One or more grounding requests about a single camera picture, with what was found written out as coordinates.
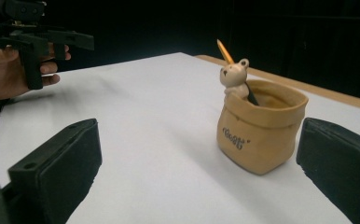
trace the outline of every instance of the toy face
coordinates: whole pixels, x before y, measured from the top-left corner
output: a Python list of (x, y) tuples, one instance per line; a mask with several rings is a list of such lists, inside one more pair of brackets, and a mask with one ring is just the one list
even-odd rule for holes
[(249, 61), (242, 59), (235, 64), (229, 64), (221, 68), (220, 82), (226, 87), (239, 86), (247, 79), (247, 67)]

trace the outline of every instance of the hand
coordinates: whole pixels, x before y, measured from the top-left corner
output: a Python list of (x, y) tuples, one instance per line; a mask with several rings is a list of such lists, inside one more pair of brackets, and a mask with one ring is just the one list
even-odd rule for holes
[[(65, 46), (66, 60), (70, 60), (69, 47)], [(49, 44), (49, 56), (42, 57), (40, 72), (42, 75), (52, 74), (58, 71), (55, 62), (47, 62), (54, 58), (53, 45)], [(60, 81), (57, 74), (44, 76), (43, 86), (53, 85)], [(20, 54), (12, 47), (0, 49), (0, 100), (22, 95), (29, 91), (26, 83), (26, 75), (21, 65)]]

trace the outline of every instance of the toy ear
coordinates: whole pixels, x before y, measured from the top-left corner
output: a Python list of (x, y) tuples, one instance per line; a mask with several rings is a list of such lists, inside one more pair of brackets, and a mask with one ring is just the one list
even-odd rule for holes
[(249, 60), (247, 59), (242, 59), (239, 64), (243, 67), (248, 67), (249, 66)]

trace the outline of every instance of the white table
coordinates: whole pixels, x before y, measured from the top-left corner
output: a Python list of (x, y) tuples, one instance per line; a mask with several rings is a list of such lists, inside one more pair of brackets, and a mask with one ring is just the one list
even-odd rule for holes
[[(0, 186), (62, 128), (96, 118), (104, 162), (68, 223), (350, 223), (296, 164), (297, 148), (263, 176), (221, 152), (220, 68), (175, 53), (61, 73), (59, 84), (4, 107)], [(360, 108), (304, 93), (306, 117), (360, 134)]]

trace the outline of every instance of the wooden table edge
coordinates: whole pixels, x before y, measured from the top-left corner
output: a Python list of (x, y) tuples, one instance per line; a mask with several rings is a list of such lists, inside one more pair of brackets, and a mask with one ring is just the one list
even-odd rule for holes
[[(208, 55), (196, 55), (196, 58), (202, 59), (204, 61), (210, 62), (210, 63), (216, 63), (219, 65), (226, 65), (227, 63), (224, 60), (221, 59), (217, 59), (215, 57), (211, 57)], [(255, 68), (249, 68), (248, 69), (248, 73), (252, 74), (254, 76), (257, 77), (263, 77), (296, 89), (300, 89), (300, 90), (304, 90), (304, 91), (308, 91), (347, 105), (353, 105), (353, 106), (357, 106), (360, 107), (360, 98), (358, 97), (354, 97), (351, 95), (347, 95), (344, 93), (340, 93), (337, 91), (331, 91), (325, 88), (321, 88), (321, 87), (317, 87), (317, 86), (313, 86), (311, 84), (305, 83), (305, 82), (300, 82), (300, 81), (296, 81), (294, 79), (290, 79), (287, 77), (280, 77), (277, 75), (274, 75), (272, 73), (268, 73), (268, 72), (264, 72)]]

